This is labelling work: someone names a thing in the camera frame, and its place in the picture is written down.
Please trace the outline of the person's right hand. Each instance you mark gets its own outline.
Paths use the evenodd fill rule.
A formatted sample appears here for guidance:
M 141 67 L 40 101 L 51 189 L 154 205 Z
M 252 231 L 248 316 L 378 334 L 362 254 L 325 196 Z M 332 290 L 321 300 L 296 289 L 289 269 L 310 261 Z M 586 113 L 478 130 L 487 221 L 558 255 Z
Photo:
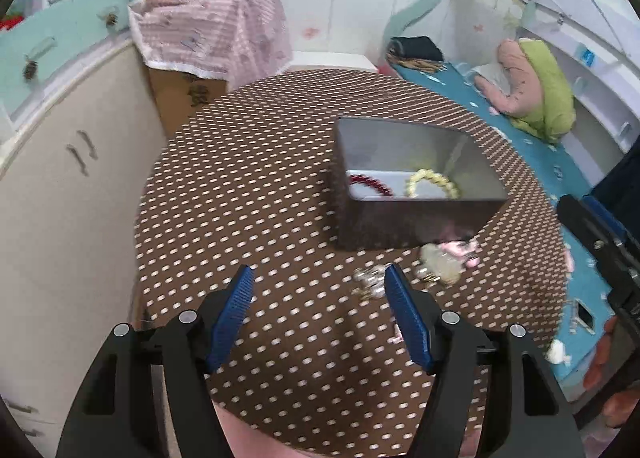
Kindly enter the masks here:
M 585 374 L 582 385 L 586 390 L 597 386 L 602 378 L 604 366 L 611 356 L 613 332 L 617 324 L 617 317 L 611 317 L 604 324 L 604 335 L 596 345 L 596 352 Z M 628 420 L 639 401 L 639 387 L 632 386 L 625 391 L 616 392 L 604 404 L 602 415 L 609 428 L 619 428 Z

